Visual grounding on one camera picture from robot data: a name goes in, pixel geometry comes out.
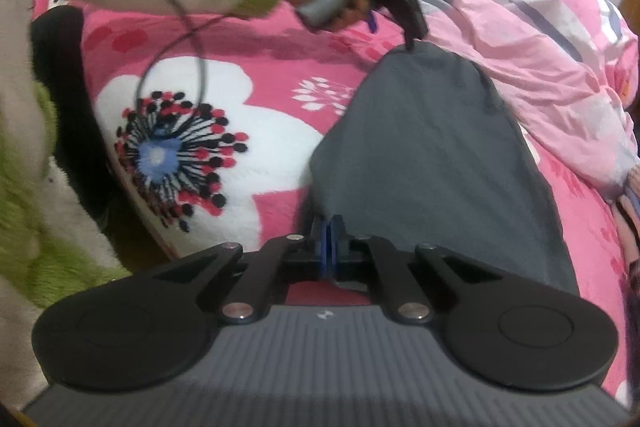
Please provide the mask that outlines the dark grey trousers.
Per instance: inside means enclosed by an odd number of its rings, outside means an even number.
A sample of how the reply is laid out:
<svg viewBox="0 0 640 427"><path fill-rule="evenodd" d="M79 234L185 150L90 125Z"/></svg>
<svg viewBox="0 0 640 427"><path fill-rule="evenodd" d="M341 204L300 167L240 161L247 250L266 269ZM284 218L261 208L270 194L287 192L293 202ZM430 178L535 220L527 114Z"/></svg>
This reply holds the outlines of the dark grey trousers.
<svg viewBox="0 0 640 427"><path fill-rule="evenodd" d="M310 212L401 251L435 244L576 294L551 188L473 62L421 42L385 54L309 161Z"/></svg>

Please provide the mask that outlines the pink patterned duvet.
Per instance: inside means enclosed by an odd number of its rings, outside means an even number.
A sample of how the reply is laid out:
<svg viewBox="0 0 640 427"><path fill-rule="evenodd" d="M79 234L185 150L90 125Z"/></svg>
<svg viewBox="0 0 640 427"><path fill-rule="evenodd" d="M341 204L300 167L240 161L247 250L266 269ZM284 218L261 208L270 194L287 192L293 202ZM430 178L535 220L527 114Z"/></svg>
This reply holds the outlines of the pink patterned duvet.
<svg viewBox="0 0 640 427"><path fill-rule="evenodd" d="M522 126L604 198L639 164L638 39L608 0L419 0L428 40L480 65Z"/></svg>

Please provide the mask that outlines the dark plaid folded cloth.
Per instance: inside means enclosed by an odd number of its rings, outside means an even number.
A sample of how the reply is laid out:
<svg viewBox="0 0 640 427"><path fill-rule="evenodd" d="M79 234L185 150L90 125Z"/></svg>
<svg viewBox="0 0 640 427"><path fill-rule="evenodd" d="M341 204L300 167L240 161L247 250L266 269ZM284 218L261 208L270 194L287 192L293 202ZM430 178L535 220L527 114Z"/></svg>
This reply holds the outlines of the dark plaid folded cloth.
<svg viewBox="0 0 640 427"><path fill-rule="evenodd" d="M636 298L640 298L640 259L637 258L630 262L627 277L629 294Z"/></svg>

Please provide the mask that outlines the brown wooden door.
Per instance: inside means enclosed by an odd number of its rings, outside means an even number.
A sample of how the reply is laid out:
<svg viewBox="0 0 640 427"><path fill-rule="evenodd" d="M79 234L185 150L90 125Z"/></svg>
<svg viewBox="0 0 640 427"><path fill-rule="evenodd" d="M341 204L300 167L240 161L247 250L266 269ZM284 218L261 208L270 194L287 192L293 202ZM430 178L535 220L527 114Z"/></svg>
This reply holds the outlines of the brown wooden door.
<svg viewBox="0 0 640 427"><path fill-rule="evenodd" d="M640 0L622 0L620 2L620 12L622 12L630 27L639 27Z"/></svg>

